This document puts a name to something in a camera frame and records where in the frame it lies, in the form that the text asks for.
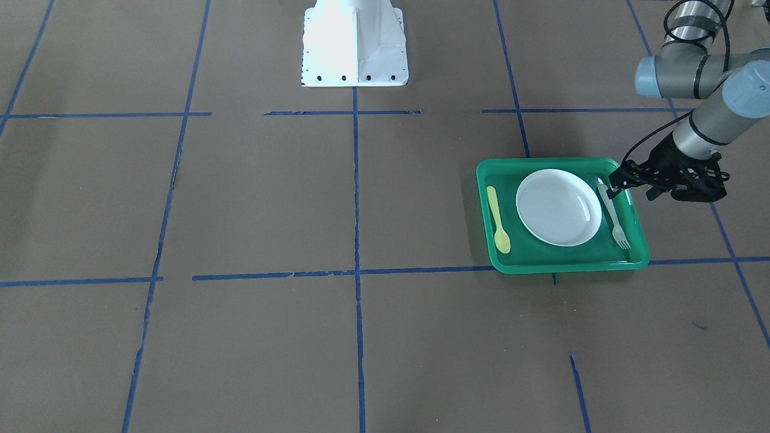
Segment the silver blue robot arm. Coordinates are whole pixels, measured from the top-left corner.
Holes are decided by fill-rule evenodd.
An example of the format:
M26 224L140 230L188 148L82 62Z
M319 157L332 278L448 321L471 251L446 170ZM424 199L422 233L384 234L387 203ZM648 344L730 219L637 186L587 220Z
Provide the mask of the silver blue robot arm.
M679 1L664 17L665 41L644 58L635 75L642 96L696 99L692 112L671 121L672 131L644 162L625 155L609 176L602 197L647 186L654 200L713 203L727 194L728 173L719 162L724 147L768 117L768 48L732 53L728 16L732 1Z

